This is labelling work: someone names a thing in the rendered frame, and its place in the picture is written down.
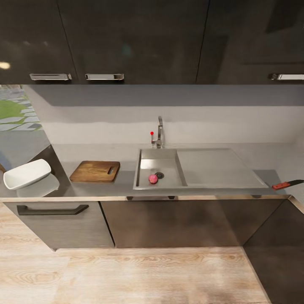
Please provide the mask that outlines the cutting board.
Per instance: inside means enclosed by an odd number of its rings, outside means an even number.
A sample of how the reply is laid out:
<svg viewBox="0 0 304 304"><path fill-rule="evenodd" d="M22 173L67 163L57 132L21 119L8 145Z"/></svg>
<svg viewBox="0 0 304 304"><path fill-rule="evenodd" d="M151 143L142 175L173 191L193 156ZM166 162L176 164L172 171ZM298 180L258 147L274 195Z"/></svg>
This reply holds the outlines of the cutting board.
<svg viewBox="0 0 304 304"><path fill-rule="evenodd" d="M120 167L120 162L83 161L69 177L71 181L113 182ZM109 174L113 169L112 174Z"/></svg>

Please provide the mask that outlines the vidalia onion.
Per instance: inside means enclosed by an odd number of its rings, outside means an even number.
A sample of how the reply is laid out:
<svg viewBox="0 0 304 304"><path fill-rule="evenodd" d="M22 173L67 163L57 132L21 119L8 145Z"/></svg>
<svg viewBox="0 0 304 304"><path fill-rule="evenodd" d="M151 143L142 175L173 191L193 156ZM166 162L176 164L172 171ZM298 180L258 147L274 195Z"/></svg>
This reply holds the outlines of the vidalia onion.
<svg viewBox="0 0 304 304"><path fill-rule="evenodd" d="M150 177L149 177L149 181L152 183L152 184L155 184L157 182L157 175L156 174L152 174Z"/></svg>

